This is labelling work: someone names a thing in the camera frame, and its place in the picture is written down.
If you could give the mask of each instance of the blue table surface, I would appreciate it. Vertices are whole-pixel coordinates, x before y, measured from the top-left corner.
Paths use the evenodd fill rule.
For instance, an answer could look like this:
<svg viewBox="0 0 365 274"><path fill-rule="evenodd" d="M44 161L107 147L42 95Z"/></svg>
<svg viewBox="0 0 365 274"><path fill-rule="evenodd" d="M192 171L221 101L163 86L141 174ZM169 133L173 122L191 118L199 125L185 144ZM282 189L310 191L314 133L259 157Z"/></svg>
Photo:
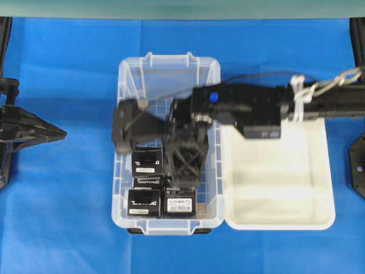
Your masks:
<svg viewBox="0 0 365 274"><path fill-rule="evenodd" d="M118 65L149 51L214 57L223 79L273 70L327 79L354 67L348 19L15 18L5 76L21 82L17 105L68 135L14 156L11 184L0 192L0 273L365 273L365 200L349 187L347 156L363 119L326 122L336 206L328 230L224 223L208 235L146 237L113 223Z"/></svg>

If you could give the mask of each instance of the black box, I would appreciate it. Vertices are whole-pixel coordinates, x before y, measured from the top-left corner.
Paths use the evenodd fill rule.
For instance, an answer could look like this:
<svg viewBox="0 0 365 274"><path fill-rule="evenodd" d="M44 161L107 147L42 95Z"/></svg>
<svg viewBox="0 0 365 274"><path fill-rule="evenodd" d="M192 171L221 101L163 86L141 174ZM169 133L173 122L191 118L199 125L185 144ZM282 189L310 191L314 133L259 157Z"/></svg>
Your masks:
<svg viewBox="0 0 365 274"><path fill-rule="evenodd" d="M133 177L163 175L161 147L139 147L132 153Z"/></svg>
<svg viewBox="0 0 365 274"><path fill-rule="evenodd" d="M164 215L194 216L196 214L195 190L165 188Z"/></svg>
<svg viewBox="0 0 365 274"><path fill-rule="evenodd" d="M159 190L129 190L128 216L160 217Z"/></svg>
<svg viewBox="0 0 365 274"><path fill-rule="evenodd" d="M133 188L135 190L160 190L162 191L164 184L163 176L137 177L133 180Z"/></svg>

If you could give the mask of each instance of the black metal frame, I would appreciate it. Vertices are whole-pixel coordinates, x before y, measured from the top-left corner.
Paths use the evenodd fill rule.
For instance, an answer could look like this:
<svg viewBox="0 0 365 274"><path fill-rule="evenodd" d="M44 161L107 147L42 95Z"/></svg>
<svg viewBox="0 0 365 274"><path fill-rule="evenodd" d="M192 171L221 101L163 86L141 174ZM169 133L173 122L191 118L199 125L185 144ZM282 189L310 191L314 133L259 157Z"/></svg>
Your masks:
<svg viewBox="0 0 365 274"><path fill-rule="evenodd" d="M355 64L361 66L365 64L365 17L350 19L350 34L352 49L354 51Z"/></svg>
<svg viewBox="0 0 365 274"><path fill-rule="evenodd" d="M349 149L352 188L365 198L365 134Z"/></svg>
<svg viewBox="0 0 365 274"><path fill-rule="evenodd" d="M0 17L0 94L6 95L5 105L0 108L0 190L9 182L13 152L66 137L65 131L15 106L19 81L3 78L11 23L12 18Z"/></svg>

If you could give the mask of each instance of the white tray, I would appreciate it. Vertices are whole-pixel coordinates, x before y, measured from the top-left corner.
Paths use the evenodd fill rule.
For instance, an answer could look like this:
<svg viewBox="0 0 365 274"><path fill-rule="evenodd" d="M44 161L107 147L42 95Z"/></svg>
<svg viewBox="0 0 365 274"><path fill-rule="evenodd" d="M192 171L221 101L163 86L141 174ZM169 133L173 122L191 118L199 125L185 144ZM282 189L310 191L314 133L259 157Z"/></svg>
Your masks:
<svg viewBox="0 0 365 274"><path fill-rule="evenodd" d="M326 229L335 220L325 122L282 123L280 140L222 131L225 220L235 229Z"/></svg>

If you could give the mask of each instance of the clear plastic bin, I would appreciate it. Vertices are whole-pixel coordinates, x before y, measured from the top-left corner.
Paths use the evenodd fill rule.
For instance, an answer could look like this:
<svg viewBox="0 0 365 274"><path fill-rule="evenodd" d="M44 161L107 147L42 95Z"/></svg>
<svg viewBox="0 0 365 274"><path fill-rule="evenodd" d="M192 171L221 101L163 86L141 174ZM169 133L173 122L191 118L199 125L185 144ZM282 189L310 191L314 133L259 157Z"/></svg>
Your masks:
<svg viewBox="0 0 365 274"><path fill-rule="evenodd" d="M134 97L161 118L173 98L162 96L195 86L220 83L219 63L210 57L153 55L127 58L119 66L118 102ZM134 219L127 216L128 190L133 186L131 155L115 155L112 218L123 228L139 228L146 235L191 235L197 228L214 228L224 220L222 197L221 130L215 123L208 132L209 152L197 191L197 215L191 219ZM160 146L157 140L147 144Z"/></svg>

